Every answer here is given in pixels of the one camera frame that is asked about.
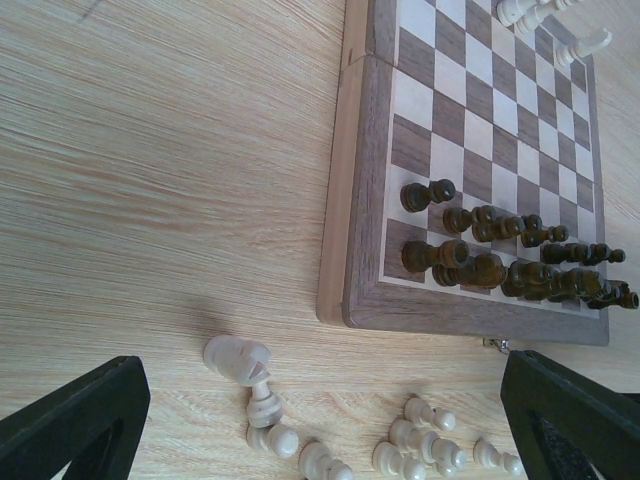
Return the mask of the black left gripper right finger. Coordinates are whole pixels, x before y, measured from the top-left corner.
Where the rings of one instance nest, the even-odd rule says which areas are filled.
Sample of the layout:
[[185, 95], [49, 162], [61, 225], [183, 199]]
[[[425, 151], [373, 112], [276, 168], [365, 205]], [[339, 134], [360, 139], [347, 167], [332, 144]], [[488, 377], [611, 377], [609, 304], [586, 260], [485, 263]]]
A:
[[500, 398], [530, 479], [637, 479], [639, 395], [533, 350], [509, 353]]

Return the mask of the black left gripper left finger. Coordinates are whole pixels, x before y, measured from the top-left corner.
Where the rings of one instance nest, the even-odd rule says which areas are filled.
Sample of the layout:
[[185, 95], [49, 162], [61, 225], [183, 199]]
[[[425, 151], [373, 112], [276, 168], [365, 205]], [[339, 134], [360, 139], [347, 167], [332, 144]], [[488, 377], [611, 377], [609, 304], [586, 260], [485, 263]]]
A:
[[126, 479], [149, 405], [141, 359], [115, 357], [1, 420], [1, 477]]

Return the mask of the white chess king piece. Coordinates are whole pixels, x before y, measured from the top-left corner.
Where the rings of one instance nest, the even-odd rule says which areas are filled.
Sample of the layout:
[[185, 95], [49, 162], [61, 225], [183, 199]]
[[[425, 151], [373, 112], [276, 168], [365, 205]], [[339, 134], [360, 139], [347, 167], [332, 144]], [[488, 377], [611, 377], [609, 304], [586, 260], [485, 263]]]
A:
[[546, 17], [555, 15], [559, 11], [565, 11], [574, 4], [583, 0], [552, 0], [547, 3], [539, 3], [529, 8], [526, 13], [516, 22], [516, 29], [526, 34], [534, 31], [543, 23]]

